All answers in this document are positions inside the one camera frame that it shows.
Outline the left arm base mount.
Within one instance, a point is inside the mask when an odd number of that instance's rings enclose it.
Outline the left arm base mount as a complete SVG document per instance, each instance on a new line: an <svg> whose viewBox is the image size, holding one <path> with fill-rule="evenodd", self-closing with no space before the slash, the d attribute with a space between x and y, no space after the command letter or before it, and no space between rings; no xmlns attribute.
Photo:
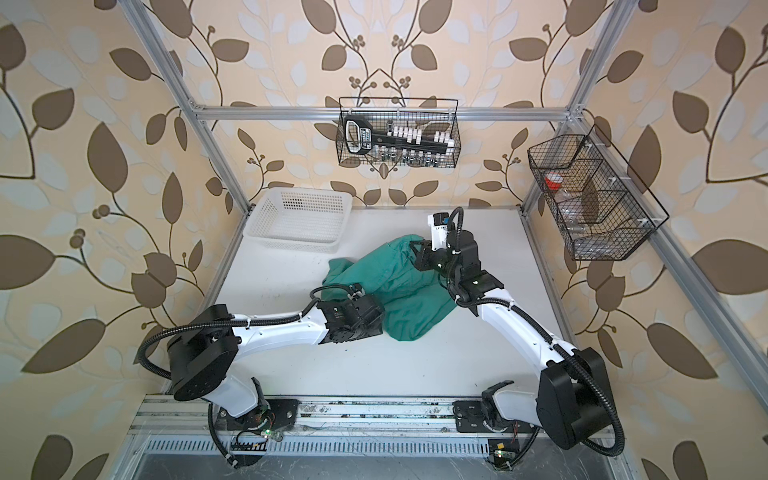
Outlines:
<svg viewBox="0 0 768 480"><path fill-rule="evenodd" d="M257 407L241 417L228 417L227 430L233 433L230 450L235 454L266 453L269 447L282 441L285 430L295 425L299 404L294 398L270 399L267 406Z"/></svg>

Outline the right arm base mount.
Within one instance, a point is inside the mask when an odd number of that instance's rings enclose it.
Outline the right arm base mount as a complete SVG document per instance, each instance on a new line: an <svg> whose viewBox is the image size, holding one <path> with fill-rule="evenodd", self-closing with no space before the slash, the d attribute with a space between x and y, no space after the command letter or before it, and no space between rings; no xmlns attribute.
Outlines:
<svg viewBox="0 0 768 480"><path fill-rule="evenodd" d="M530 426L502 418L486 398L454 401L452 413L459 433L489 435L488 461L496 470L512 471L530 449Z"/></svg>

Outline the white plastic mesh basket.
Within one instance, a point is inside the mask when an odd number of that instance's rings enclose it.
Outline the white plastic mesh basket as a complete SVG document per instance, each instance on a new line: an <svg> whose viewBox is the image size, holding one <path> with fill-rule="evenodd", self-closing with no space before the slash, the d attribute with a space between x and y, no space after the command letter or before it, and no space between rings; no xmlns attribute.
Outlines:
<svg viewBox="0 0 768 480"><path fill-rule="evenodd" d="M346 192L274 188L251 210L243 237L274 249L334 253L345 232L352 201Z"/></svg>

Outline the green trousers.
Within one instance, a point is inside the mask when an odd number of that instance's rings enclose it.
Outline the green trousers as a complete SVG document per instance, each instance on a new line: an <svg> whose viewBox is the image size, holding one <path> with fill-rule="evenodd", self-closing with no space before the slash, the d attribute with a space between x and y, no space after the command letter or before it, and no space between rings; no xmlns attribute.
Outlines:
<svg viewBox="0 0 768 480"><path fill-rule="evenodd" d="M383 330L397 341L415 341L445 319L456 304L433 270L419 271L410 248L419 235L389 241L356 262L328 262L325 285L359 284L383 305Z"/></svg>

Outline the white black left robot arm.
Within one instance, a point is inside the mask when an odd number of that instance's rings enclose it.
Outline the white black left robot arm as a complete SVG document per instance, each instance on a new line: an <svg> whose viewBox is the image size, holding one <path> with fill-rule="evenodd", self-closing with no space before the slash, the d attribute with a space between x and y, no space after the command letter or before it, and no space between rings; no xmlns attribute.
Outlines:
<svg viewBox="0 0 768 480"><path fill-rule="evenodd" d="M175 400L203 399L239 418L267 408L259 381L239 372L246 357L378 336L384 316L382 303L361 285L324 285L310 292L304 309L284 314L233 314L224 304L213 305L188 325L146 338L136 359L171 382Z"/></svg>

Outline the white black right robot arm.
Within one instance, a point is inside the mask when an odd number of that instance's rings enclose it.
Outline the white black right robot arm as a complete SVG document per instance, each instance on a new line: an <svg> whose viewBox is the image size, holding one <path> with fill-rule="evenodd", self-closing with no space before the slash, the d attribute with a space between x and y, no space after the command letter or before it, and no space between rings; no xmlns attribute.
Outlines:
<svg viewBox="0 0 768 480"><path fill-rule="evenodd" d="M410 244L415 266L436 272L453 302L495 328L538 381L535 392L521 391L513 381L484 390L485 427L502 432L527 423L534 434L545 432L562 449L582 444L606 457L620 456L626 436L603 358L560 338L521 308L503 283L483 269L478 244L463 220L460 207L430 215L429 239Z"/></svg>

